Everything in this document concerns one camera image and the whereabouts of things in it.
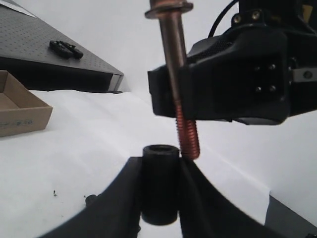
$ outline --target bolt thread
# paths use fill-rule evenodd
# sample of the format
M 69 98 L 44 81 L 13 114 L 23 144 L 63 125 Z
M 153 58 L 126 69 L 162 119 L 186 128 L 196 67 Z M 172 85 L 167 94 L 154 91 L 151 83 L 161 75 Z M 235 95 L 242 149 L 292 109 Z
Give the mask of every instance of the bolt thread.
M 182 156 L 197 159 L 200 156 L 200 147 L 196 122 L 185 120 L 181 105 L 176 105 L 176 124 Z

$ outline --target gray metal plate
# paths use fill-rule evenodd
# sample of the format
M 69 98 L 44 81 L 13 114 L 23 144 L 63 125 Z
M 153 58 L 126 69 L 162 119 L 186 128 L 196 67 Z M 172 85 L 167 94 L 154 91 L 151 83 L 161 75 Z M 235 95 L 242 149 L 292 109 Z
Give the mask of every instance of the gray metal plate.
M 50 40 L 74 44 L 84 53 L 84 57 L 81 60 L 63 59 L 49 50 Z M 4 6 L 0 6 L 0 56 L 123 75 L 44 21 Z

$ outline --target black cable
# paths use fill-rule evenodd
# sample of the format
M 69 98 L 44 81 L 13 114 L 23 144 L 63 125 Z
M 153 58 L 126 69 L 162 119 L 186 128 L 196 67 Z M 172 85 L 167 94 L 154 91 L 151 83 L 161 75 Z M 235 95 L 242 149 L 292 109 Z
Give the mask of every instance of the black cable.
M 228 6 L 226 6 L 226 8 L 220 13 L 220 15 L 217 17 L 216 21 L 214 22 L 208 38 L 209 37 L 213 37 L 214 33 L 216 32 L 216 29 L 219 25 L 219 23 L 222 21 L 223 17 L 229 12 L 229 10 L 238 2 L 239 0 L 233 0 Z

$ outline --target copper bolt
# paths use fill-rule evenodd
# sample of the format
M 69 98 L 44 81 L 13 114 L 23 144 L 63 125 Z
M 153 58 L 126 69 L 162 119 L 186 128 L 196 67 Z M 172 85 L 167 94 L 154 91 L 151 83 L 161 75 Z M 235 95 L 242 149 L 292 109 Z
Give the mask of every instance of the copper bolt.
M 186 47 L 181 14 L 193 4 L 186 0 L 150 0 L 151 10 L 146 18 L 159 19 L 166 65 L 176 108 L 179 144 L 183 157 L 197 159 L 200 155 L 196 122 L 185 120 L 179 91 L 178 71 L 186 64 Z

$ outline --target black clamp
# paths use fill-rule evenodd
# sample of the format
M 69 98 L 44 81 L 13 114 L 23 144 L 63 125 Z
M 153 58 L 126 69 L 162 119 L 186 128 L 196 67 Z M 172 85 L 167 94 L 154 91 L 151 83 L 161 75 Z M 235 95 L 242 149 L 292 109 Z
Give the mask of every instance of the black clamp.
M 65 59 L 74 57 L 79 60 L 84 56 L 84 53 L 77 49 L 75 45 L 64 41 L 50 41 L 50 49 Z

